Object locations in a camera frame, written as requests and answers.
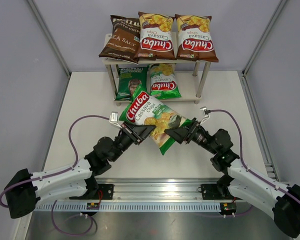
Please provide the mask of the green Chuba cassava bag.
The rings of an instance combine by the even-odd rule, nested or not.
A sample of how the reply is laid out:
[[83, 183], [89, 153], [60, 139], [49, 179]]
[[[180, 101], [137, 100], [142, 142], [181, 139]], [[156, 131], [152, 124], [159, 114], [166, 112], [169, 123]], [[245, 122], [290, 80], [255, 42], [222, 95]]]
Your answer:
[[176, 82], [174, 63], [156, 63], [149, 66], [150, 94], [159, 100], [177, 99], [182, 95]]

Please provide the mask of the green Kettle hand cooked bag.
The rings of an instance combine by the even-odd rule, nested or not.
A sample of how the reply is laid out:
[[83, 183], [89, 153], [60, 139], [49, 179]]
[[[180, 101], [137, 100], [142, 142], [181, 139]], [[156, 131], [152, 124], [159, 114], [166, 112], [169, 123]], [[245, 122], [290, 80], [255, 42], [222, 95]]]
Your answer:
[[147, 88], [147, 66], [119, 68], [119, 82], [115, 100], [129, 100], [139, 85]]

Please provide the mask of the brown Kettle sea salt bag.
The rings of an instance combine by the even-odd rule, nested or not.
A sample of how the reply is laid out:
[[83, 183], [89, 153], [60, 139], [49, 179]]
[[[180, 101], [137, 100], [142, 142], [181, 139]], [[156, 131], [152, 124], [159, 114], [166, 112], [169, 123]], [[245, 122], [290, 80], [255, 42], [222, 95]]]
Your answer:
[[119, 15], [111, 15], [110, 20], [112, 34], [98, 56], [138, 64], [136, 52], [140, 46], [140, 20]]

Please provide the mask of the green white Chuba bag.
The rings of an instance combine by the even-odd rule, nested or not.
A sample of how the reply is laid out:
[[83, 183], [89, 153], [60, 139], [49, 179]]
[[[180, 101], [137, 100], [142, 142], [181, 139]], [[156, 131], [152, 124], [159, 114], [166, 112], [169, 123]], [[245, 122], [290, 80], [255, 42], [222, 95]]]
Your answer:
[[134, 91], [130, 104], [121, 113], [119, 120], [139, 126], [154, 125], [150, 137], [162, 155], [175, 143], [165, 130], [185, 127], [191, 123], [190, 119], [151, 96], [142, 85], [138, 85]]

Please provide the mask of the brown Chuba cassava bag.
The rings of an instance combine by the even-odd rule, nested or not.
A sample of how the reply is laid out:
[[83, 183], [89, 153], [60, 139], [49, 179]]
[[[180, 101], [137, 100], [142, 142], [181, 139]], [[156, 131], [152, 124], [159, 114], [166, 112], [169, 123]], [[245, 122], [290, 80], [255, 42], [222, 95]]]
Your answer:
[[175, 15], [178, 29], [176, 58], [186, 61], [219, 61], [210, 34], [212, 16]]
[[175, 18], [158, 13], [138, 12], [140, 23], [139, 47], [136, 59], [175, 60], [172, 27]]

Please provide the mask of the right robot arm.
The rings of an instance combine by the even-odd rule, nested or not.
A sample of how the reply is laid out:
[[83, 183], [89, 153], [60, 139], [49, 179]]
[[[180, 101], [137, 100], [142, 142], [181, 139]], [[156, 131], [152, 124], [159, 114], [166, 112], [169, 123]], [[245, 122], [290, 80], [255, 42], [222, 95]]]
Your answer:
[[190, 125], [166, 129], [167, 135], [179, 144], [194, 142], [213, 154], [213, 167], [223, 173], [217, 182], [217, 193], [222, 198], [230, 196], [244, 200], [266, 213], [287, 236], [300, 235], [300, 186], [278, 182], [243, 162], [232, 151], [229, 133], [219, 129], [210, 135], [198, 121]]

